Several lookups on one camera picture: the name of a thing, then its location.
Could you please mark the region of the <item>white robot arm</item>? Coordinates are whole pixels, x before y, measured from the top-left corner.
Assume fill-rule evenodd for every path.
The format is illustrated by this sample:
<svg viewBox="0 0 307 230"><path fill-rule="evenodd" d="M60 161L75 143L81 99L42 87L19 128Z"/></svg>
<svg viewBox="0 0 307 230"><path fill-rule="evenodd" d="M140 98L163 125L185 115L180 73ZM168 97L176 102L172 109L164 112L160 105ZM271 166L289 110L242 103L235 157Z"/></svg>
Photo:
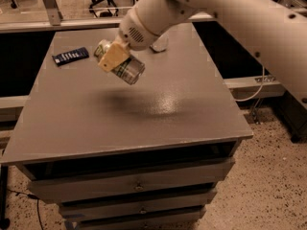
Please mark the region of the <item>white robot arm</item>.
<svg viewBox="0 0 307 230"><path fill-rule="evenodd" d="M272 0L138 0L99 60L106 72L197 12L210 14L301 104L307 100L307 17Z"/></svg>

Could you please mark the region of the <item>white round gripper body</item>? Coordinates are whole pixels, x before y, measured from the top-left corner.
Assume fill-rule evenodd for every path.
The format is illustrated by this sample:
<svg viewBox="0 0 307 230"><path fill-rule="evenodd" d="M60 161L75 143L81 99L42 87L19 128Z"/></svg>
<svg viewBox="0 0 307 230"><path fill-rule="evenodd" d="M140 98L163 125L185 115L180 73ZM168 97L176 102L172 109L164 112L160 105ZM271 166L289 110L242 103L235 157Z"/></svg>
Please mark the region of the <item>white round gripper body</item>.
<svg viewBox="0 0 307 230"><path fill-rule="evenodd" d="M120 23L118 35L134 51L149 48L160 36L160 26L153 17L132 8Z"/></svg>

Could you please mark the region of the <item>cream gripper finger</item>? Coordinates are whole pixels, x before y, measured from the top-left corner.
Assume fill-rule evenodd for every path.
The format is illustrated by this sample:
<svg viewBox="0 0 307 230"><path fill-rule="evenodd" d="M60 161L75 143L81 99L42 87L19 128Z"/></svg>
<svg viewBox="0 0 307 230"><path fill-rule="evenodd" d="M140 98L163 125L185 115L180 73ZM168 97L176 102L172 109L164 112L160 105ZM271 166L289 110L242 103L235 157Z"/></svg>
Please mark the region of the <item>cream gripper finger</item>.
<svg viewBox="0 0 307 230"><path fill-rule="evenodd" d="M106 72L110 72L130 57L130 46L119 35L112 42L103 39L99 43L99 46L102 48L104 54L99 59L98 66Z"/></svg>

